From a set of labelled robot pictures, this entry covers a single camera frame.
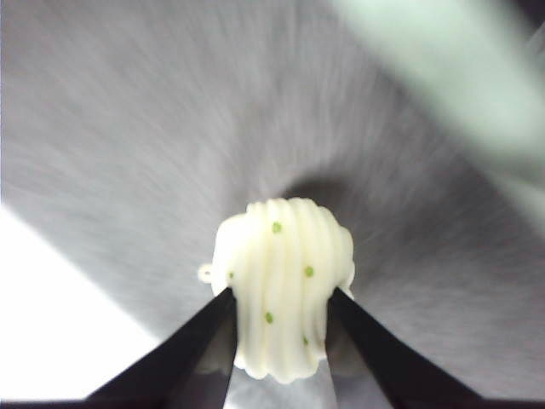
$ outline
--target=pasta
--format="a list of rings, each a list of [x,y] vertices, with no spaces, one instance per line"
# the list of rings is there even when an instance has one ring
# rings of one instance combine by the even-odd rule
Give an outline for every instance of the pasta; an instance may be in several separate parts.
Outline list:
[[[230,286],[237,299],[235,365],[290,383],[312,376],[325,357],[333,290],[352,296],[352,236],[311,199],[249,204],[220,225],[212,264],[199,276],[215,295]]]

